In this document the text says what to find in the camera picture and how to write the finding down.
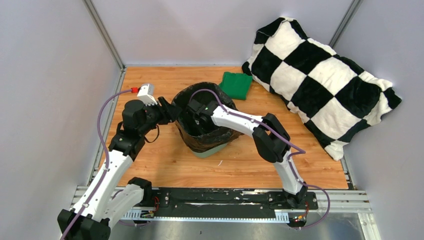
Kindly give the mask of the black plastic trash bag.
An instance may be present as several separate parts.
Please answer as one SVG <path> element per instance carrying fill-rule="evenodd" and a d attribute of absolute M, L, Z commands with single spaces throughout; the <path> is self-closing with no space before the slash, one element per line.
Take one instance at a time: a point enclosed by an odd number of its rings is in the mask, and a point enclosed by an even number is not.
<path fill-rule="evenodd" d="M 195 121 L 192 115 L 187 112 L 187 105 L 190 100 L 199 102 L 207 106 L 211 101 L 216 101 L 214 95 L 208 91 L 195 93 L 200 89 L 214 91 L 221 103 L 232 110 L 236 110 L 236 104 L 224 91 L 213 82 L 199 82 L 181 90 L 173 99 L 171 104 L 182 109 L 177 118 L 176 126 L 179 134 L 186 146 L 195 153 L 204 153 L 223 144 L 228 144 L 242 133 L 222 126 L 205 126 Z"/>

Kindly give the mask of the green plastic trash bin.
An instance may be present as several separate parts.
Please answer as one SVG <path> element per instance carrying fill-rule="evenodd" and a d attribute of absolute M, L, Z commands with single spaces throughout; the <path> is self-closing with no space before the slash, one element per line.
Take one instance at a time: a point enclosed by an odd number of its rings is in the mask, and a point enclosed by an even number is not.
<path fill-rule="evenodd" d="M 224 143 L 224 144 L 218 145 L 218 146 L 216 146 L 216 147 L 213 147 L 213 148 L 211 148 L 211 149 L 209 149 L 209 150 L 206 150 L 206 151 L 204 151 L 204 152 L 196 152 L 196 151 L 193 151 L 193 150 L 192 150 L 191 152 L 192 152 L 192 153 L 193 153 L 196 157 L 204 159 L 204 158 L 210 157 L 211 155 L 214 155 L 214 154 L 216 154 L 217 152 L 221 151 L 221 150 L 222 150 L 222 149 L 224 149 L 227 145 L 228 145 L 227 143 Z"/>

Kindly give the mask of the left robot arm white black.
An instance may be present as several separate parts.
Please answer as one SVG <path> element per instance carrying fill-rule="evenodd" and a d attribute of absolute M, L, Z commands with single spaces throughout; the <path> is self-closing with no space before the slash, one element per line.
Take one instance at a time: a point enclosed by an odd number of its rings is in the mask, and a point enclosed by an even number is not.
<path fill-rule="evenodd" d="M 93 182 L 69 210 L 63 209 L 57 221 L 63 240 L 107 240 L 112 228 L 135 205 L 149 206 L 153 201 L 150 181 L 134 177 L 112 197 L 123 174 L 136 160 L 146 143 L 146 134 L 158 125 L 177 120 L 182 108 L 159 97 L 159 103 L 139 99 L 124 105 L 122 122 L 105 151 L 105 161 Z"/>

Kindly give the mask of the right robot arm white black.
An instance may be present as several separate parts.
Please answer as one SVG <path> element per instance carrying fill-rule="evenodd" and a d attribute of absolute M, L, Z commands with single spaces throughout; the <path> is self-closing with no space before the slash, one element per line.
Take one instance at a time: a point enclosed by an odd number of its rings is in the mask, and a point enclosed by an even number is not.
<path fill-rule="evenodd" d="M 293 162 L 290 136 L 275 115 L 250 115 L 231 109 L 219 101 L 205 105 L 192 99 L 186 114 L 193 119 L 199 132 L 225 127 L 253 139 L 259 156 L 273 164 L 283 184 L 284 201 L 292 209 L 298 209 L 306 201 L 308 187 L 300 177 Z"/>

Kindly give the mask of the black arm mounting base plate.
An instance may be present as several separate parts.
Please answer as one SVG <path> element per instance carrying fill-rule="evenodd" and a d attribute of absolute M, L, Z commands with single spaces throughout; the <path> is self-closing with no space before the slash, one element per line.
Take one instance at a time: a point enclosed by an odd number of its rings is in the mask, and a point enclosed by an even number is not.
<path fill-rule="evenodd" d="M 283 191 L 276 189 L 161 187 L 154 188 L 151 197 L 132 207 L 126 216 L 142 219 L 152 212 L 155 220 L 270 221 L 279 218 L 285 222 L 287 219 L 280 212 L 304 214 L 317 209 L 314 192 L 307 192 L 302 204 L 291 208 L 284 201 Z"/>

